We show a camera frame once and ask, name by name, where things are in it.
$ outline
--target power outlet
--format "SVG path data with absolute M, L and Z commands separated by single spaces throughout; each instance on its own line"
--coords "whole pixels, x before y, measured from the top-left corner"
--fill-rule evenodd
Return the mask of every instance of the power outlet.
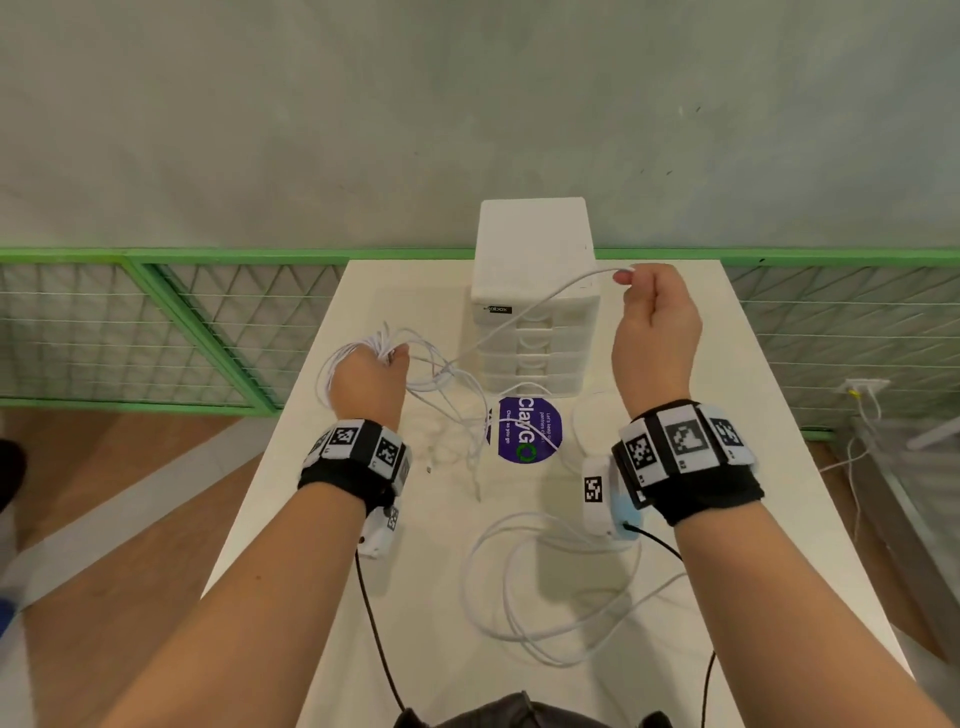
M 890 386 L 890 379 L 847 379 L 834 392 L 859 392 L 861 395 L 876 394 Z

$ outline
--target brand label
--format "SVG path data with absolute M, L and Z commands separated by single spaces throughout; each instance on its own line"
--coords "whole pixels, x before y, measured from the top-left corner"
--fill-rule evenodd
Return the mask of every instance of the brand label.
M 539 463 L 557 451 L 564 441 L 560 412 L 550 402 L 533 397 L 504 397 L 500 400 L 500 419 L 519 422 L 499 423 L 496 451 L 512 463 Z M 536 428 L 549 439 L 544 440 Z

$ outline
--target wooden floor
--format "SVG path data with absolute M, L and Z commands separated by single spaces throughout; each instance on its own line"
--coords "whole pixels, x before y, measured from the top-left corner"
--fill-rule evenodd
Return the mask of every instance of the wooden floor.
M 234 420 L 97 412 L 8 412 L 6 434 L 30 457 L 15 506 L 20 548 L 41 542 Z M 811 444 L 819 466 L 835 462 Z M 250 485 L 258 457 L 27 607 L 24 625 L 39 728 L 97 725 L 197 603 Z M 825 473 L 852 531 L 842 469 Z M 917 604 L 868 522 L 856 548 L 888 619 L 941 655 Z

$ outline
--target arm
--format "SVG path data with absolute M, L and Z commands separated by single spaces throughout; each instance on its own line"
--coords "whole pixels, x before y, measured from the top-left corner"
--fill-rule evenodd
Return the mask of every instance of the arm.
M 669 265 L 630 285 L 613 375 L 631 418 L 689 399 L 701 323 Z M 750 728 L 949 728 L 758 502 L 680 522 L 677 545 L 737 708 Z
M 396 431 L 409 357 L 360 347 L 337 367 L 339 419 Z M 103 728 L 294 726 L 366 518 L 362 500 L 313 483 L 283 506 L 158 651 Z

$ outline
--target metal grid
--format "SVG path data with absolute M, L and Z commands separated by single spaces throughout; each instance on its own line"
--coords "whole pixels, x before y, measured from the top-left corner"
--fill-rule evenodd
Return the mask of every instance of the metal grid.
M 117 264 L 0 265 L 0 398 L 243 405 Z
M 799 426 L 844 424 L 856 404 L 835 390 L 848 377 L 891 380 L 885 417 L 960 414 L 956 268 L 727 273 Z
M 170 265 L 165 271 L 273 403 L 284 404 L 343 268 Z

